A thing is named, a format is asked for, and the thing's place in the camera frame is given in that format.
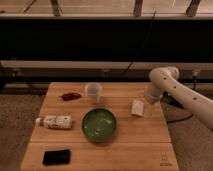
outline paper cup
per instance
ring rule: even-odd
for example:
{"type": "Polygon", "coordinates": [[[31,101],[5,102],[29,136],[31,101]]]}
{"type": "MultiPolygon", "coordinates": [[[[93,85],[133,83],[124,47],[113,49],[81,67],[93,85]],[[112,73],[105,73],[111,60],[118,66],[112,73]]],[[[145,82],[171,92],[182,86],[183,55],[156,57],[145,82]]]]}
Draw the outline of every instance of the paper cup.
{"type": "Polygon", "coordinates": [[[87,83],[85,92],[90,98],[92,104],[97,104],[100,101],[102,87],[99,83],[87,83]]]}

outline red chili pepper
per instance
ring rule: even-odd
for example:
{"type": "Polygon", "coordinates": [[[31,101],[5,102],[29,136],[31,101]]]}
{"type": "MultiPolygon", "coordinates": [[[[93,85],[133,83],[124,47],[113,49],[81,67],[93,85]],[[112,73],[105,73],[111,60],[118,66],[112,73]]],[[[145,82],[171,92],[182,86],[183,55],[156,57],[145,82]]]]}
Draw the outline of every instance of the red chili pepper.
{"type": "Polygon", "coordinates": [[[64,101],[74,100],[80,98],[81,95],[79,93],[66,93],[61,96],[64,101]]]}

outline smartphone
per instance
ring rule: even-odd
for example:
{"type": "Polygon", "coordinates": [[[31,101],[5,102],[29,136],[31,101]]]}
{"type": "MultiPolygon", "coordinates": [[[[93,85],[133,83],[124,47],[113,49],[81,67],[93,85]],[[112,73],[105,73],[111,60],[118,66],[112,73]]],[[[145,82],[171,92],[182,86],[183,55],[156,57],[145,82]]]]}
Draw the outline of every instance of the smartphone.
{"type": "Polygon", "coordinates": [[[68,164],[70,162],[71,151],[69,149],[58,151],[45,151],[43,164],[44,165],[58,165],[68,164]]]}

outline bottle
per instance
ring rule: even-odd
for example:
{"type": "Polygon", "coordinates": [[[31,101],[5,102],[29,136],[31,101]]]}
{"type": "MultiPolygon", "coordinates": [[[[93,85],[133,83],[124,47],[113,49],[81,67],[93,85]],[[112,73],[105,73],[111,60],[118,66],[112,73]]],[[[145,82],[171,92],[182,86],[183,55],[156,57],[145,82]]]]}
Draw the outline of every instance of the bottle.
{"type": "Polygon", "coordinates": [[[71,116],[47,115],[36,119],[36,124],[52,129],[71,129],[71,116]]]}

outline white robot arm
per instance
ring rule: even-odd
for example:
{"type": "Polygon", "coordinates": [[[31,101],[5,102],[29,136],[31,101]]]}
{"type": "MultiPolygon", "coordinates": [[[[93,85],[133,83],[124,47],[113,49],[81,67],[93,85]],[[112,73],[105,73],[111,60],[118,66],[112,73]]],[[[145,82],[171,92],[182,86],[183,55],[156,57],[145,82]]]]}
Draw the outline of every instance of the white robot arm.
{"type": "Polygon", "coordinates": [[[177,68],[155,68],[150,72],[149,78],[151,83],[144,92],[144,97],[149,103],[155,103],[161,99],[163,92],[168,92],[185,109],[213,130],[213,101],[179,83],[177,68]]]}

